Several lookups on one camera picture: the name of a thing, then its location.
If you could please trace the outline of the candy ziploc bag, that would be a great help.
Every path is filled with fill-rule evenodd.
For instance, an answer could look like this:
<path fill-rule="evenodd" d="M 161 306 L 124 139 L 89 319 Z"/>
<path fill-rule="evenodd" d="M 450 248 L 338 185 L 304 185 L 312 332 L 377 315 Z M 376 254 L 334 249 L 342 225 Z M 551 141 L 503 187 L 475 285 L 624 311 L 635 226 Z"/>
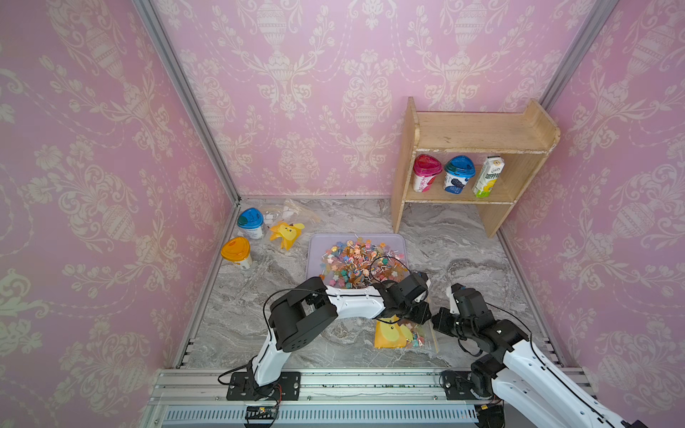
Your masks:
<path fill-rule="evenodd" d="M 280 240 L 280 249 L 290 251 L 306 228 L 321 221 L 319 215 L 297 201 L 286 199 L 260 206 L 271 242 Z"/>
<path fill-rule="evenodd" d="M 429 324 L 391 317 L 378 319 L 374 335 L 376 349 L 440 351 L 435 332 Z"/>

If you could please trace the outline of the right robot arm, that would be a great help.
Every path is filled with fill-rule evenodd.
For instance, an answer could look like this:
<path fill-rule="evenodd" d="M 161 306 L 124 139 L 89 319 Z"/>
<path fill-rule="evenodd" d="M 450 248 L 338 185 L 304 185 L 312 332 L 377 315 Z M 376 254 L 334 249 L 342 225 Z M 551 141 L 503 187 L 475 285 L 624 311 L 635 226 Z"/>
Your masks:
<path fill-rule="evenodd" d="M 610 410 L 551 362 L 509 319 L 496 319 L 493 306 L 474 288 L 447 288 L 449 308 L 433 316 L 433 328 L 458 341 L 472 341 L 480 358 L 472 364 L 476 394 L 500 398 L 537 427 L 643 427 Z"/>

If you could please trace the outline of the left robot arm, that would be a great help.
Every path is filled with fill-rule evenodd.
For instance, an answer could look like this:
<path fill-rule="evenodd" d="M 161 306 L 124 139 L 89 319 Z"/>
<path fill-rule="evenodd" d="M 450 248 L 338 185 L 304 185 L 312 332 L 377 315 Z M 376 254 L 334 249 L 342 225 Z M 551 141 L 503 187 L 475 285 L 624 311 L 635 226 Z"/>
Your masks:
<path fill-rule="evenodd" d="M 411 271 L 398 283 L 388 280 L 366 288 L 335 288 L 315 276 L 287 290 L 263 308 L 268 335 L 248 368 L 253 386 L 276 383 L 290 354 L 308 346 L 338 319 L 426 323 L 431 318 L 429 288 L 427 274 Z"/>

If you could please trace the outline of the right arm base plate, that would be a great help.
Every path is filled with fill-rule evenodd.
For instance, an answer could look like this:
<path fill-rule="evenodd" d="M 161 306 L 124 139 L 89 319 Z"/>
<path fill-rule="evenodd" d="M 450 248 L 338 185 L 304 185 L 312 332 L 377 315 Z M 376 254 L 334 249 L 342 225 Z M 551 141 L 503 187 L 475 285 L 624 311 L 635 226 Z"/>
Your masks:
<path fill-rule="evenodd" d="M 471 374 L 466 371 L 444 370 L 439 376 L 439 385 L 447 401 L 478 401 L 474 392 Z"/>

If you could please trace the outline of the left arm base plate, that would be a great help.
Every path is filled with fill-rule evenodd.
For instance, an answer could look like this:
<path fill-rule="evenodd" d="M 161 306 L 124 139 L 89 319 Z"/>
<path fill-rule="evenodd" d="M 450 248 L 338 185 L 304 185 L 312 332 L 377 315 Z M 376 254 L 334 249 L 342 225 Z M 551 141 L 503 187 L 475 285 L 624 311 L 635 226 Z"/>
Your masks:
<path fill-rule="evenodd" d="M 231 375 L 226 399 L 228 401 L 297 401 L 300 396 L 301 373 L 282 372 L 278 380 L 266 385 L 257 385 L 253 375 L 248 372 L 235 372 Z"/>

